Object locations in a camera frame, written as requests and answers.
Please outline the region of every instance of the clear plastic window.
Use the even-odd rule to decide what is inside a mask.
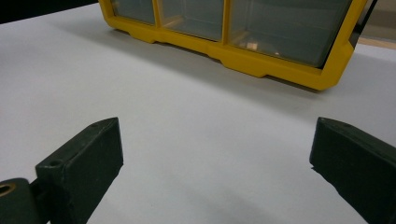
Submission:
[[[187,35],[221,40],[223,0],[159,0],[163,26]]]
[[[351,0],[233,0],[231,44],[320,67],[350,3]]]
[[[152,0],[112,0],[116,16],[154,24]]]

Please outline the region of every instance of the white table surface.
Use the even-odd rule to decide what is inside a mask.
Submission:
[[[358,45],[323,92],[108,27],[99,6],[0,25],[0,179],[97,120],[125,164],[89,223],[365,223],[309,163],[318,117],[396,146],[396,50]]]

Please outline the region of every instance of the yellow plastic bin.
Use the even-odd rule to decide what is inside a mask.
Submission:
[[[207,54],[254,77],[337,84],[376,0],[99,0],[131,36]]]

